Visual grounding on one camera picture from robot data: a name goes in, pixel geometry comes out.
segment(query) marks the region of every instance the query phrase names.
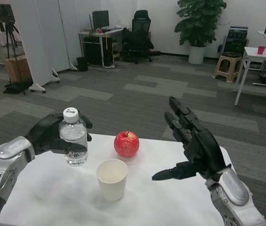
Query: cardboard box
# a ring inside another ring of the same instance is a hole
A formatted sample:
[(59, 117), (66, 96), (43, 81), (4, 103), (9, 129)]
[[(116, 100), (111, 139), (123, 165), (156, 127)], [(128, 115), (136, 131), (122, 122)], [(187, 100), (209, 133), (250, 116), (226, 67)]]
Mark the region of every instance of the cardboard box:
[[(27, 58), (25, 55), (23, 56), (17, 56), (18, 64), (19, 64), (19, 69), (21, 73), (21, 78), (22, 81), (31, 81), (31, 73), (29, 70)], [(16, 59), (15, 58), (10, 58), (5, 60), (5, 67), (9, 73), (9, 77), (11, 81), (17, 81), (20, 82), (20, 75), (16, 66)]]

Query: potted plant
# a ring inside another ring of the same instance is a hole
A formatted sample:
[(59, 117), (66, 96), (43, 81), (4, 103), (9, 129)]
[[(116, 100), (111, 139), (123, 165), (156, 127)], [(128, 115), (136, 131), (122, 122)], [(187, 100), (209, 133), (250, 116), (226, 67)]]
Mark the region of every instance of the potted plant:
[(175, 28), (175, 32), (181, 32), (180, 45), (189, 41), (188, 62), (202, 64), (206, 44), (216, 41), (214, 30), (227, 4), (223, 0), (179, 0), (178, 5), (181, 9), (177, 14), (184, 18)]

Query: red apple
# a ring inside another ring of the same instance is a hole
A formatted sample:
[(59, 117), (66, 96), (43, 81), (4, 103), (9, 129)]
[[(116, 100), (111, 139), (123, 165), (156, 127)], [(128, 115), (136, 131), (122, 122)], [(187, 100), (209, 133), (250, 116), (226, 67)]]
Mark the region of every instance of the red apple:
[(114, 140), (114, 148), (121, 157), (131, 158), (139, 149), (139, 139), (133, 132), (121, 132)]

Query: robotic arm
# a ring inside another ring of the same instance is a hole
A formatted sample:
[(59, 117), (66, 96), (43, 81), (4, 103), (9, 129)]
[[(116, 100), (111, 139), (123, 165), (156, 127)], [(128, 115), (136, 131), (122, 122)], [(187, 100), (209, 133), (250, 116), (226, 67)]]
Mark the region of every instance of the robotic arm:
[[(92, 123), (80, 115), (86, 128), (92, 128)], [(36, 155), (51, 150), (53, 153), (68, 154), (84, 152), (86, 147), (65, 142), (59, 138), (58, 126), (63, 114), (49, 115), (39, 121), (25, 137), (17, 137), (0, 145), (0, 212), (8, 200), (19, 173), (34, 160)]]
[(196, 115), (174, 97), (169, 105), (178, 120), (169, 112), (165, 120), (173, 136), (183, 143), (188, 161), (155, 174), (152, 180), (184, 179), (199, 173), (206, 180), (213, 205), (225, 226), (266, 226), (264, 217), (253, 204), (252, 193), (239, 180), (231, 165), (226, 166), (221, 149), (209, 130), (203, 128)]

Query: gray carpet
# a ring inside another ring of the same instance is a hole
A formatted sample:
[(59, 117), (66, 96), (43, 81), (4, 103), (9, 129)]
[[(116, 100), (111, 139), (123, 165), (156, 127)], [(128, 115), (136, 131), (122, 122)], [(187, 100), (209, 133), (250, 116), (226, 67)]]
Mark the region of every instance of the gray carpet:
[(46, 94), (26, 96), (2, 93), (8, 77), (0, 67), (0, 144), (25, 135), (48, 113), (69, 106), (90, 118), (92, 133), (116, 135), (131, 130), (141, 138), (173, 140), (164, 112), (170, 110), (168, 99), (174, 95), (227, 149), (266, 217), (266, 88), (252, 86), (258, 76), (250, 72), (235, 107), (233, 84), (213, 79), (215, 66), (216, 61), (193, 66), (186, 58), (172, 56), (153, 57), (152, 63), (138, 65), (121, 62), (118, 69), (106, 72), (90, 68), (84, 73), (61, 73), (61, 83), (46, 85)]

